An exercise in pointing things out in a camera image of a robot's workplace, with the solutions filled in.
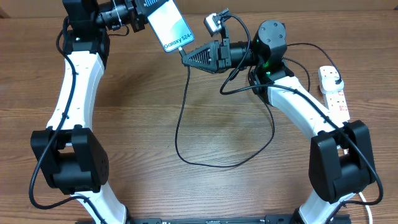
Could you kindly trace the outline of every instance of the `smartphone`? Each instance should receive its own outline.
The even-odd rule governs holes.
[[[148,22],[166,52],[171,52],[195,39],[173,0],[167,1],[149,15]]]

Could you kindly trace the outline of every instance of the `wooden table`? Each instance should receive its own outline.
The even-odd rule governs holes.
[[[352,120],[370,128],[384,200],[372,207],[375,223],[397,223],[398,215],[398,12],[295,12],[240,14],[254,35],[259,24],[286,24],[287,42],[323,47],[338,65]],[[187,15],[196,41],[211,40],[204,15]],[[28,198],[36,164],[30,148],[33,130],[50,119],[63,80],[55,38],[62,18],[0,20],[0,223],[73,223],[89,216],[78,202],[38,210]],[[232,41],[244,40],[240,25],[228,22]],[[327,59],[311,47],[289,47],[287,57],[311,73],[311,93],[320,101],[317,70]],[[305,73],[291,69],[307,86]],[[226,74],[192,70],[179,146],[189,161],[234,164],[262,147],[271,136],[270,117],[251,91],[218,93]],[[178,53],[166,54],[147,30],[112,37],[106,73],[97,92],[93,127],[108,153],[111,184],[133,217],[261,217],[292,213],[306,201],[309,143],[284,114],[272,109],[276,136],[269,147],[236,169],[190,166],[176,155],[174,133],[187,71]],[[240,75],[228,89],[246,86]],[[376,184],[364,194],[377,197]],[[35,186],[42,204],[66,196],[50,189],[42,174]],[[350,205],[354,223],[367,223],[364,207]]]

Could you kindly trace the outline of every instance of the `power strip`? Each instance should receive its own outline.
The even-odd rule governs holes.
[[[334,83],[339,78],[336,69],[333,66],[322,66],[318,70],[318,77],[325,106],[333,114],[340,116],[344,121],[348,121],[350,116],[343,91],[344,82],[340,85]]]

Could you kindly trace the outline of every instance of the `black cable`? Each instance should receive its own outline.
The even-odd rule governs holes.
[[[299,63],[298,61],[293,60],[293,59],[291,59],[291,58],[283,57],[282,59],[285,59],[285,60],[291,61],[291,62],[293,62],[293,63],[296,63],[298,66],[300,66],[300,67],[302,67],[302,68],[304,69],[304,71],[305,71],[305,73],[307,74],[307,77],[308,77],[308,90],[307,90],[307,91],[310,92],[311,77],[310,77],[310,73],[309,73],[308,70],[304,67],[304,65],[302,65],[302,64]]]
[[[125,25],[124,27],[126,27],[126,29],[127,29],[126,34],[108,34],[108,35],[113,35],[113,36],[117,36],[117,37],[125,37],[125,36],[129,35],[130,28],[127,25]]]
[[[231,81],[232,79],[235,78],[236,75],[238,75],[238,73],[239,73],[239,71],[240,71],[240,69],[241,69],[241,67],[242,67],[242,64],[243,64],[243,62],[244,62],[244,59],[246,58],[246,56],[247,56],[248,53],[249,53],[250,44],[251,44],[250,32],[249,32],[249,29],[248,29],[248,28],[246,27],[246,25],[244,24],[244,22],[243,22],[238,16],[235,16],[234,14],[228,14],[227,16],[224,16],[224,17],[232,17],[232,18],[236,19],[236,20],[242,25],[242,27],[243,27],[243,29],[244,29],[244,31],[245,31],[247,37],[248,37],[248,46],[247,46],[247,48],[246,48],[246,52],[244,53],[241,62],[238,64],[238,66],[237,66],[234,70],[231,71],[231,73],[229,74],[229,77],[225,80],[225,82],[224,82],[223,85],[221,86],[220,92],[223,91],[224,87],[226,86],[226,84],[227,84],[229,81]]]
[[[189,79],[190,79],[190,74],[191,74],[191,70],[190,67],[188,66],[188,78],[187,78],[187,83],[185,84],[185,90],[184,90],[184,97],[182,100],[182,106],[181,106],[181,112],[180,112],[180,117],[178,118],[178,122],[177,122],[177,128],[175,130],[175,138],[174,138],[174,144],[175,144],[175,150],[177,152],[177,155],[179,156],[179,158],[186,162],[187,164],[190,165],[196,165],[196,166],[206,166],[206,167],[215,167],[215,168],[232,168],[232,167],[238,167],[240,165],[245,164],[247,161],[251,160],[253,157],[255,157],[256,155],[258,155],[260,152],[262,152],[273,140],[274,136],[275,136],[275,121],[274,121],[274,117],[272,116],[271,110],[269,109],[268,105],[264,102],[264,100],[262,98],[260,98],[264,104],[266,105],[269,115],[271,116],[271,121],[272,121],[272,136],[270,138],[270,140],[267,142],[267,144],[262,147],[260,150],[258,150],[256,153],[254,153],[251,157],[248,157],[247,159],[243,160],[240,163],[237,163],[235,165],[230,165],[230,166],[214,166],[214,165],[208,165],[208,164],[201,164],[201,163],[196,163],[196,162],[189,162],[186,161],[181,155],[180,152],[178,151],[178,146],[177,146],[177,138],[178,138],[178,129],[180,128],[180,123],[181,123],[181,118],[182,118],[182,114],[184,111],[184,106],[185,106],[185,99],[187,97],[187,90],[188,90],[188,84],[189,84]]]
[[[332,61],[332,59],[329,57],[329,55],[328,55],[322,48],[320,48],[319,46],[317,46],[317,45],[315,45],[315,44],[311,44],[311,43],[294,43],[294,44],[288,44],[287,46],[295,46],[295,45],[309,45],[309,46],[312,46],[312,47],[316,47],[318,50],[322,51],[322,53],[326,56],[326,58],[328,58],[328,60],[330,61],[330,63],[334,66],[334,68],[335,68],[336,71],[337,71],[337,74],[338,74],[338,76],[339,76],[339,79],[336,81],[336,84],[338,85],[338,84],[341,83],[341,81],[343,81],[343,80],[341,79],[341,73],[340,73],[340,71],[338,70],[337,66],[336,66],[335,63]]]
[[[30,179],[30,184],[29,184],[29,199],[30,202],[32,203],[33,206],[35,206],[36,208],[42,209],[42,210],[48,210],[51,208],[55,208],[57,206],[63,205],[64,203],[70,202],[72,200],[75,199],[82,199],[84,200],[85,203],[88,203],[88,205],[91,207],[91,209],[94,211],[95,215],[98,217],[98,219],[101,221],[101,224],[106,224],[105,220],[102,218],[102,216],[100,215],[100,213],[97,211],[97,209],[95,208],[94,204],[89,200],[88,197],[86,196],[73,196],[70,198],[67,198],[65,200],[62,200],[60,202],[54,203],[52,205],[39,205],[35,198],[34,198],[34,194],[33,194],[33,189],[34,189],[34,185],[35,185],[35,181],[37,178],[37,174],[39,173],[40,170],[40,166],[43,163],[43,160],[45,158],[46,153],[50,150],[50,147],[53,146],[55,139],[58,136],[59,131],[61,130],[65,120],[68,118],[68,111],[69,111],[69,107],[72,103],[72,98],[73,98],[73,93],[75,92],[75,87],[76,87],[76,75],[77,72],[75,70],[75,66],[73,65],[72,61],[70,60],[70,58],[68,57],[68,55],[60,48],[60,38],[63,34],[66,34],[66,30],[68,29],[68,20],[69,18],[66,17],[63,21],[63,29],[62,31],[59,33],[58,37],[57,37],[57,41],[55,42],[55,45],[57,46],[57,50],[65,57],[65,59],[68,61],[68,63],[70,64],[70,67],[72,69],[72,86],[70,88],[70,94],[68,97],[68,101],[67,104],[65,106],[65,110],[62,113],[62,118],[61,121],[58,125],[58,127],[56,128],[56,130],[54,131],[52,137],[50,138],[49,143],[46,145],[46,147],[44,148],[43,154],[40,156],[40,159],[37,161],[37,165],[33,171],[32,174],[32,178]]]
[[[347,200],[347,201],[341,202],[341,203],[336,207],[336,209],[333,211],[333,213],[330,215],[330,217],[328,218],[328,221],[330,221],[330,219],[333,218],[333,216],[338,212],[338,210],[339,210],[342,206],[345,206],[345,205],[347,205],[347,204],[349,204],[349,203],[356,204],[356,205],[377,205],[378,203],[381,202],[381,200],[382,200],[382,198],[383,198],[383,195],[384,195],[383,186],[382,186],[382,183],[381,183],[381,180],[380,180],[378,174],[377,174],[376,171],[373,169],[373,167],[370,165],[369,161],[365,158],[365,156],[364,156],[363,153],[358,149],[358,147],[355,145],[355,143],[354,143],[354,142],[353,142],[353,141],[352,141],[352,140],[351,140],[351,139],[350,139],[350,138],[349,138],[337,125],[336,125],[336,124],[335,124],[335,123],[333,123],[333,122],[330,120],[330,118],[329,118],[327,115],[325,115],[325,114],[322,112],[322,110],[319,109],[319,108],[316,106],[316,104],[315,104],[313,101],[311,101],[306,95],[304,95],[303,93],[299,92],[298,90],[294,90],[294,89],[289,88],[289,87],[286,87],[286,86],[274,85],[274,84],[262,84],[262,85],[247,86],[247,87],[244,87],[244,88],[240,88],[240,89],[238,89],[238,90],[233,90],[233,91],[228,91],[228,92],[222,92],[221,94],[223,94],[223,95],[230,95],[230,94],[239,93],[239,92],[242,92],[242,91],[250,90],[250,89],[253,89],[253,88],[259,88],[259,87],[274,87],[274,88],[280,88],[280,89],[283,89],[283,90],[291,91],[291,92],[293,92],[293,93],[295,93],[295,94],[298,94],[298,95],[301,96],[302,98],[304,98],[304,100],[307,101],[307,102],[315,109],[315,111],[317,111],[318,114],[321,115],[321,117],[322,117],[327,123],[329,123],[332,127],[334,127],[334,128],[340,133],[340,135],[343,136],[343,137],[348,141],[348,144],[349,144],[349,145],[351,146],[351,148],[355,151],[355,153],[357,153],[357,154],[362,158],[362,160],[366,163],[368,169],[371,171],[371,174],[374,176],[374,178],[375,178],[375,180],[376,180],[376,183],[377,183],[377,186],[378,186],[378,188],[379,188],[379,196],[378,196],[378,198],[377,198],[375,201],[373,201],[373,202],[360,202],[360,201],[355,201],[355,200]]]

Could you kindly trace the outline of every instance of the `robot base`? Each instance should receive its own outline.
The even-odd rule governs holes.
[[[293,215],[266,215],[255,218],[197,218],[181,220],[161,220],[159,218],[137,218],[127,224],[296,224],[290,222]],[[349,215],[338,215],[333,224],[351,224]],[[94,224],[93,222],[77,222],[76,224]]]

